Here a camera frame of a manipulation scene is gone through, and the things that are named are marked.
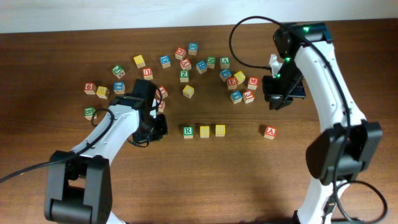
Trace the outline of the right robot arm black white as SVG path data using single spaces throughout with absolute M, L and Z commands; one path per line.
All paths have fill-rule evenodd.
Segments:
M 341 74 L 331 34 L 324 23 L 281 24 L 273 35 L 283 63 L 272 56 L 272 74 L 262 79 L 270 110 L 305 98 L 307 82 L 317 109 L 319 137 L 306 151 L 312 176 L 292 223 L 331 223 L 342 193 L 365 171 L 382 138 L 379 123 L 369 123 L 357 107 Z

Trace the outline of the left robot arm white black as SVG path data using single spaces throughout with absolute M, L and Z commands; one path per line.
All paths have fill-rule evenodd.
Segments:
M 56 223 L 122 223 L 112 211 L 110 166 L 125 142 L 147 147 L 167 134 L 157 114 L 159 88 L 136 80 L 133 91 L 111 100 L 91 134 L 71 151 L 55 151 L 47 174 L 44 215 Z

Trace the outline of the green block letter R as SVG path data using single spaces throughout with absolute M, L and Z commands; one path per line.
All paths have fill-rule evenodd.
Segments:
M 193 138 L 193 127 L 192 126 L 184 126 L 183 127 L 183 137 L 185 139 Z

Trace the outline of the yellow block letter S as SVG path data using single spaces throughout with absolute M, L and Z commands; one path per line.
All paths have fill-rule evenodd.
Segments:
M 224 137 L 226 134 L 226 126 L 224 124 L 217 124 L 215 126 L 216 137 Z
M 200 126 L 200 137 L 201 138 L 209 138 L 210 137 L 210 127 L 209 126 Z

